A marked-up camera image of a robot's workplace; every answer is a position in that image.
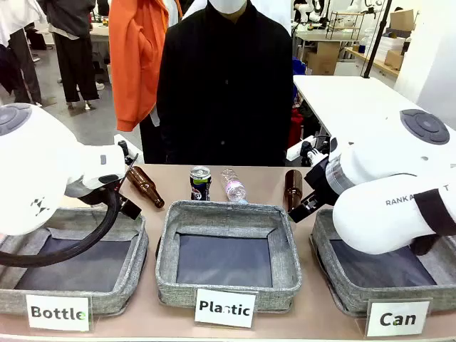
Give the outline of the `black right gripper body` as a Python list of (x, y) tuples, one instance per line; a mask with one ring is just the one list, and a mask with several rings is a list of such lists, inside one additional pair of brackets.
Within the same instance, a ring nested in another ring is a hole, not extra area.
[(296, 209), (289, 210), (289, 216), (293, 222), (299, 223), (326, 204), (335, 205), (339, 195), (334, 192), (326, 179), (327, 166), (328, 158), (324, 158), (304, 177), (313, 192), (303, 198)]

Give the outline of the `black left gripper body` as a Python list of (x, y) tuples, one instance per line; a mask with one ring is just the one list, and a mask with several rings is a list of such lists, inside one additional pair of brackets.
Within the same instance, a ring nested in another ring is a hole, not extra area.
[(140, 216), (141, 209), (127, 197), (120, 195), (120, 212), (132, 220)]

